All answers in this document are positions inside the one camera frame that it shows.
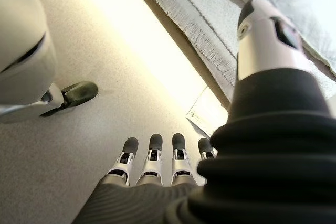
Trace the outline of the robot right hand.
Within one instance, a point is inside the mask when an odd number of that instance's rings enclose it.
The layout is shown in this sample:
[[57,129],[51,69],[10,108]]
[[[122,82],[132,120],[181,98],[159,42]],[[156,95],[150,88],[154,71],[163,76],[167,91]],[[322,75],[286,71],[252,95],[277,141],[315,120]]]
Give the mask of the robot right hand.
[[130,186],[130,138],[74,223],[335,223],[335,119],[297,30],[270,1],[249,0],[237,36],[228,120],[198,144],[205,185],[196,184],[175,134],[172,183],[162,186],[156,134]]

